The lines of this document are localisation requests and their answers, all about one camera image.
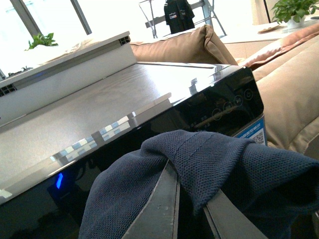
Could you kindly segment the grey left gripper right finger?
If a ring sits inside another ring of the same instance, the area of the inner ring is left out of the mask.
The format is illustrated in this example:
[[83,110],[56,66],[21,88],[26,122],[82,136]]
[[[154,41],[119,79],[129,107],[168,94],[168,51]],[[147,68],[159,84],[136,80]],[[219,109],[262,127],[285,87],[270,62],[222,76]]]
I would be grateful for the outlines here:
[[205,239],[266,238],[221,190],[203,208],[203,237]]

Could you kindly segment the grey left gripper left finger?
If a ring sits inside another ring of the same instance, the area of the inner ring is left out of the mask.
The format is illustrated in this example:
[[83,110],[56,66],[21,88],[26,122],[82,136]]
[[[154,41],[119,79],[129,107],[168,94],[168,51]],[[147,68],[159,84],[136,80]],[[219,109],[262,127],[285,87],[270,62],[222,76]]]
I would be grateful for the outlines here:
[[168,161],[150,198],[122,236],[124,239],[176,239],[180,183]]

